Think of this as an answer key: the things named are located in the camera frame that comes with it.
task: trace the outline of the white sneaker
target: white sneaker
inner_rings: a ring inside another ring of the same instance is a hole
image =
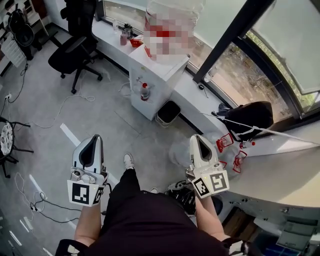
[[[130,153],[125,153],[123,157],[124,167],[126,170],[134,169],[134,159]]]
[[[150,193],[153,193],[153,194],[158,194],[158,189],[156,189],[155,187],[151,188]]]

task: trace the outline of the office chair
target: office chair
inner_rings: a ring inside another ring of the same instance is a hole
[[[66,8],[60,14],[68,21],[69,34],[72,35],[68,41],[61,44],[57,39],[51,41],[59,48],[49,59],[49,65],[61,72],[61,78],[65,74],[71,74],[76,70],[71,92],[75,94],[77,81],[82,70],[89,71],[103,79],[101,73],[87,66],[93,63],[96,58],[103,59],[97,52],[98,40],[92,34],[92,23],[96,11],[96,0],[64,0]]]

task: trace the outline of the electrical outlet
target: electrical outlet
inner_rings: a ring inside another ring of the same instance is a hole
[[[7,101],[7,100],[11,99],[11,97],[12,97],[12,95],[11,95],[11,93],[9,93],[7,96],[5,96],[4,100]]]

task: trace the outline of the black metal chair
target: black metal chair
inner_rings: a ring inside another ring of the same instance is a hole
[[[34,153],[33,150],[20,149],[15,146],[15,127],[16,125],[21,125],[25,127],[30,127],[30,125],[21,122],[10,122],[7,119],[0,116],[0,123],[5,123],[0,134],[0,165],[2,166],[4,176],[10,178],[10,175],[6,172],[6,162],[16,164],[19,161],[11,156],[12,152],[21,151]]]
[[[75,94],[77,81],[82,70],[89,71],[98,76],[98,80],[103,79],[102,74],[87,66],[93,63],[96,58],[103,59],[97,52],[98,40],[92,33],[92,24],[96,11],[97,0],[64,0],[66,8],[60,14],[68,21],[68,32],[72,36],[64,44],[57,39],[51,41],[59,48],[49,59],[49,65],[61,73],[61,78],[65,74],[71,74],[76,70],[71,92]]]

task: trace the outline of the trash can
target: trash can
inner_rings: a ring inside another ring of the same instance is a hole
[[[174,122],[180,112],[180,107],[172,100],[169,100],[156,113],[155,121],[163,128],[167,128]]]

